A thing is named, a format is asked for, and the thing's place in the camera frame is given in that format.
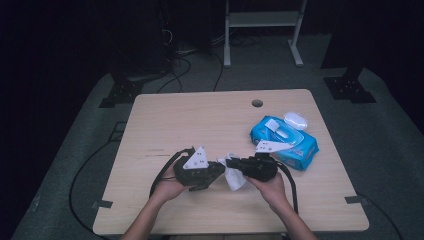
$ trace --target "wooden table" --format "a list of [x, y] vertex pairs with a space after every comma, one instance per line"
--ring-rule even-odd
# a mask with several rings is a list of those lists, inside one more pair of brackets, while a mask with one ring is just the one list
[[[262, 107], [254, 107], [253, 100]], [[309, 120], [306, 132], [320, 151], [306, 171], [293, 169], [299, 213], [312, 231], [362, 231], [369, 226], [317, 105], [308, 90], [266, 90], [140, 95], [135, 100], [93, 229], [122, 234], [148, 200], [151, 184], [177, 151], [204, 146], [209, 161], [233, 152], [254, 154], [249, 133], [265, 115], [295, 111]], [[285, 178], [291, 201], [291, 188]], [[224, 175], [209, 189], [183, 192], [161, 209], [153, 234], [285, 232], [259, 191], [246, 183], [231, 192]]]

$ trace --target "wet wipes package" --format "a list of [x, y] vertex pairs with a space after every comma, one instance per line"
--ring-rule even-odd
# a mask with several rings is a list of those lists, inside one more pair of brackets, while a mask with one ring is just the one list
[[282, 120], [273, 116], [265, 116], [257, 125], [252, 128], [250, 137], [253, 144], [257, 145], [261, 140], [282, 142], [293, 145], [287, 150], [280, 150], [271, 153], [275, 159], [283, 162], [296, 170], [306, 170], [314, 155], [319, 151], [317, 141], [314, 137], [303, 130], [292, 127], [291, 119]]

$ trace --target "gray carpet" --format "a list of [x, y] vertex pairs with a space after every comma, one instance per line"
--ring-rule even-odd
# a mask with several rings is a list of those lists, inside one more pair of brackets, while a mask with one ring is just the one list
[[[390, 216], [404, 239], [422, 239], [423, 135], [391, 97], [384, 82], [367, 69], [363, 70], [359, 81], [377, 103], [352, 104], [348, 100], [333, 100], [323, 78], [341, 76], [345, 69], [320, 69], [329, 40], [329, 35], [299, 37], [303, 68], [295, 67], [287, 37], [266, 37], [249, 48], [232, 48], [232, 66], [223, 70], [216, 91], [309, 89], [355, 189]], [[214, 52], [222, 59], [222, 47], [215, 48]], [[218, 58], [195, 54], [185, 59], [190, 61], [191, 69], [180, 78], [183, 91], [212, 91], [221, 70]], [[187, 67], [186, 62], [175, 61], [176, 74]], [[156, 93], [172, 78], [168, 75], [147, 83], [143, 93]], [[98, 239], [71, 214], [69, 191], [78, 170], [90, 159], [75, 181], [72, 203], [82, 223], [91, 228], [97, 212], [93, 204], [101, 200], [119, 147], [119, 142], [104, 144], [115, 124], [127, 121], [132, 107], [131, 104], [117, 104], [114, 108], [99, 108], [112, 85], [111, 76], [106, 75], [93, 89], [13, 239]], [[180, 86], [176, 81], [162, 90], [164, 93], [178, 91]], [[364, 210], [370, 221], [368, 230], [317, 233], [317, 236], [320, 239], [399, 239], [376, 206], [368, 204]]]

